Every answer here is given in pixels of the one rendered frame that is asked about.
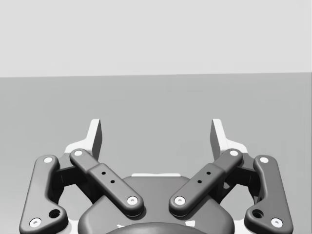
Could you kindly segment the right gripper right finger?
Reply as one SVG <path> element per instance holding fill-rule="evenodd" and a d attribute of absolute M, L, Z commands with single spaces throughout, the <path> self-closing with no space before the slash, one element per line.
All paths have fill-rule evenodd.
<path fill-rule="evenodd" d="M 244 216 L 248 231 L 293 234 L 293 221 L 277 160 L 268 155 L 252 158 L 243 144 L 227 139 L 220 119 L 212 120 L 210 143 L 214 161 L 206 164 L 170 197 L 170 213 L 185 217 L 208 195 L 221 202 L 239 184 L 248 187 L 254 202 Z"/>

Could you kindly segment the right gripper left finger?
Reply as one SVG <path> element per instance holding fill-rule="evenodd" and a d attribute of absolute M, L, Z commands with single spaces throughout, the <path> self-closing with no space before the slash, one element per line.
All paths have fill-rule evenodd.
<path fill-rule="evenodd" d="M 144 211 L 143 198 L 106 164 L 98 161 L 102 145 L 100 119 L 93 119 L 85 139 L 69 144 L 63 156 L 36 159 L 23 207 L 20 234 L 59 234 L 69 224 L 59 205 L 64 188 L 73 184 L 96 202 L 106 196 L 124 215 Z"/>

